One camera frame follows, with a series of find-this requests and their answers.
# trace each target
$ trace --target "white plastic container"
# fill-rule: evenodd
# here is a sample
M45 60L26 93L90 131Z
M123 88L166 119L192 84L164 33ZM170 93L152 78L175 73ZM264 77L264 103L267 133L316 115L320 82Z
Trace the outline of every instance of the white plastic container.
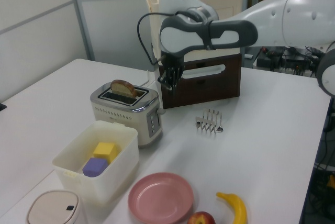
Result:
M121 152L97 177L83 175L82 169L99 142L113 142ZM52 161L65 189L97 204L107 203L137 167L137 131L118 123L96 121L65 147Z
M86 214L78 195L68 191L48 191L31 205L26 224L87 224Z
M159 0L146 0L149 12L159 11ZM203 3L213 7L218 13L219 19L230 18L242 11L242 0L200 0ZM160 17L150 16L151 40L154 56L159 59L161 57L159 49L159 30ZM206 58L220 57L223 55L232 55L240 53L240 48L236 49L219 49L213 51L197 50L189 52L185 55L185 62Z

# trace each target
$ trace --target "toaster control panel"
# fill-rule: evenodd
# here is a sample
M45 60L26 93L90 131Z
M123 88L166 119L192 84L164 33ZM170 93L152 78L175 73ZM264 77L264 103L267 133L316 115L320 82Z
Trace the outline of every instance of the toaster control panel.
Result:
M161 128L160 118L157 114L158 109L159 107L155 107L147 114L148 132L150 138Z

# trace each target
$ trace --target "toaster slot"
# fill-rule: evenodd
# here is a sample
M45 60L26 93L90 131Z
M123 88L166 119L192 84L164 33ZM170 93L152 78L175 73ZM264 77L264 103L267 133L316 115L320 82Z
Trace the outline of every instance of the toaster slot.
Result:
M121 94L114 93L110 88L105 90L103 93L101 93L98 98L108 100L111 102L116 102L118 104L123 104L126 106L133 106L135 105L139 100L141 100L145 95L149 92L146 89L142 88L135 88L137 97L127 97L123 96Z
M122 103L125 103L125 104L128 104L128 105L131 105L131 104L136 102L135 98L122 96L122 95L112 93L112 92L106 92L104 95L102 95L102 97L109 98L109 99L112 99L112 100L116 100L116 101L119 101L119 102L122 102Z

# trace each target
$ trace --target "white lid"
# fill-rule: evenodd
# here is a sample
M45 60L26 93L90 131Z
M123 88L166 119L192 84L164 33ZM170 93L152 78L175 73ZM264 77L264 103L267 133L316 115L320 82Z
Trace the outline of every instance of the white lid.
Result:
M51 191L40 195L30 208L28 224L65 224L74 216L79 203L72 192Z

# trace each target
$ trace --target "toaster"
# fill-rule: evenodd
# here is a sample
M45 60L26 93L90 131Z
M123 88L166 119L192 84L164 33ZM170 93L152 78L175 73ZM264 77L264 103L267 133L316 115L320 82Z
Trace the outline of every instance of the toaster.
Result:
M145 147L162 133L158 93L152 89L135 86L137 97L113 93L110 83L91 94L91 104L96 120L117 122L138 132L138 145Z

